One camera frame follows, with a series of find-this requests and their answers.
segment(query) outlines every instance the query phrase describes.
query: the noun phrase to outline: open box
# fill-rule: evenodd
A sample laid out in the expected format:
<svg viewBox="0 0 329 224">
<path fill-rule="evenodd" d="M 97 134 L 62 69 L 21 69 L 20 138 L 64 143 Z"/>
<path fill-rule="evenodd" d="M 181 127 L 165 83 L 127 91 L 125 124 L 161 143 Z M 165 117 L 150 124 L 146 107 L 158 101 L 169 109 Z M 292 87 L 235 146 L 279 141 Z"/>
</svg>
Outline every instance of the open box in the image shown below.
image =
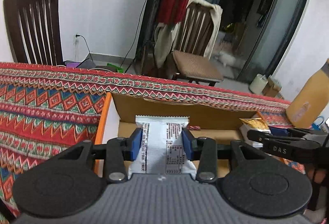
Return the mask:
<svg viewBox="0 0 329 224">
<path fill-rule="evenodd" d="M 118 93 L 108 93 L 97 130 L 95 144 L 104 144 L 115 137 L 130 137 L 135 128 L 136 115 L 188 116 L 190 125 L 199 126 L 200 131 L 192 130 L 195 137 L 209 137 L 218 144 L 230 144 L 231 140 L 242 140 L 239 127 L 240 118 L 253 118 L 255 111 L 232 111 L 200 104 L 164 102 L 133 97 Z M 199 161 L 193 162 L 198 167 Z M 228 160 L 217 160 L 218 176 L 229 172 Z M 102 161 L 97 161 L 95 172 L 101 176 Z"/>
</svg>

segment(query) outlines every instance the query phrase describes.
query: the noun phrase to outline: white snack package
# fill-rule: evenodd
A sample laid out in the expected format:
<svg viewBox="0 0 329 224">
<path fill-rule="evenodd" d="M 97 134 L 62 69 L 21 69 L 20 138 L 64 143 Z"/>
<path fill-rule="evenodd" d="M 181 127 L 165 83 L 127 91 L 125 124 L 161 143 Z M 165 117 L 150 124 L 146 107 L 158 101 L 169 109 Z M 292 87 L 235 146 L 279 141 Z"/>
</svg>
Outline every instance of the white snack package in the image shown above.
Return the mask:
<svg viewBox="0 0 329 224">
<path fill-rule="evenodd" d="M 142 174 L 191 174 L 196 168 L 187 160 L 183 147 L 182 128 L 188 117 L 136 116 L 136 124 L 143 129 L 137 159 L 129 166 L 128 177 Z"/>
</svg>

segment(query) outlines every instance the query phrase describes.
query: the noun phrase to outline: white cylindrical container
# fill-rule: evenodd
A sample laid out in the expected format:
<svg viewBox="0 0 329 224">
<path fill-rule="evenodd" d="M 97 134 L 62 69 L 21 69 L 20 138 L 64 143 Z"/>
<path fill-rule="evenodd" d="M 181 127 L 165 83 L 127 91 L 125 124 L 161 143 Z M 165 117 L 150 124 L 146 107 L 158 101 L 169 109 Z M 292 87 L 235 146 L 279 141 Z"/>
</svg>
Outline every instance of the white cylindrical container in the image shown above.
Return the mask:
<svg viewBox="0 0 329 224">
<path fill-rule="evenodd" d="M 254 81 L 250 84 L 249 90 L 254 94 L 261 95 L 267 83 L 268 81 L 265 76 L 257 74 Z"/>
</svg>

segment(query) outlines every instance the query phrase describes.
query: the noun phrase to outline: brown cushioned seat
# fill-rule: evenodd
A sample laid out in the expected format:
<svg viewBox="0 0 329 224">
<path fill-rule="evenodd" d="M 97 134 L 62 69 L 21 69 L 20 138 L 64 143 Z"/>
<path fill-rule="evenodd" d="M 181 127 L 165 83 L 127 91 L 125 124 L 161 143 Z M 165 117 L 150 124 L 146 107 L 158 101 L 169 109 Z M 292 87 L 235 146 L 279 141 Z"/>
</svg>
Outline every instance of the brown cushioned seat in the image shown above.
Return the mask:
<svg viewBox="0 0 329 224">
<path fill-rule="evenodd" d="M 223 75 L 207 58 L 174 50 L 174 61 L 180 73 L 186 77 L 209 81 L 223 81 Z"/>
</svg>

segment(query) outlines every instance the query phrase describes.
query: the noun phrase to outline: yellow bottle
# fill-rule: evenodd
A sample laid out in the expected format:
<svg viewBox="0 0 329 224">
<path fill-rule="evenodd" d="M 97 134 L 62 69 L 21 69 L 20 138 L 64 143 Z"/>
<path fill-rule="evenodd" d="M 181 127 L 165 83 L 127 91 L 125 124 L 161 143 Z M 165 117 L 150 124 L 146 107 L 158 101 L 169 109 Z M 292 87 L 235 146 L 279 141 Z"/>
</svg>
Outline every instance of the yellow bottle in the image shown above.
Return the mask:
<svg viewBox="0 0 329 224">
<path fill-rule="evenodd" d="M 286 110 L 293 126 L 308 128 L 329 102 L 329 59 L 306 82 L 298 96 Z"/>
</svg>

